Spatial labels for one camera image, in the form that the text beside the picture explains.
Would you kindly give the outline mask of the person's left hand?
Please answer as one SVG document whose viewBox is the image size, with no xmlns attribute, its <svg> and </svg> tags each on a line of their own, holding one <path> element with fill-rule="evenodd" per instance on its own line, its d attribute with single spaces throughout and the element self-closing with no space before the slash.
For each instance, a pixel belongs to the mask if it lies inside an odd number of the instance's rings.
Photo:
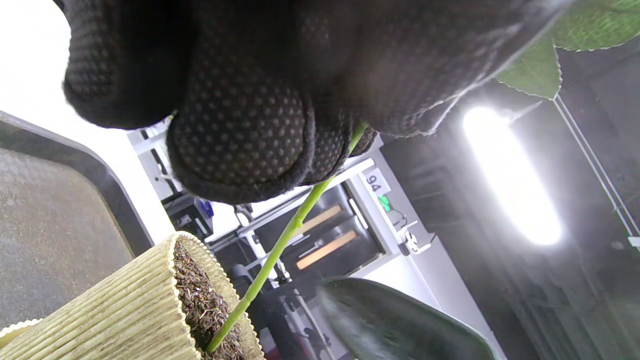
<svg viewBox="0 0 640 360">
<path fill-rule="evenodd" d="M 62 82 L 92 125 L 171 117 L 174 177 L 257 203 L 331 178 L 375 136 L 430 135 L 571 0 L 57 0 Z"/>
</svg>

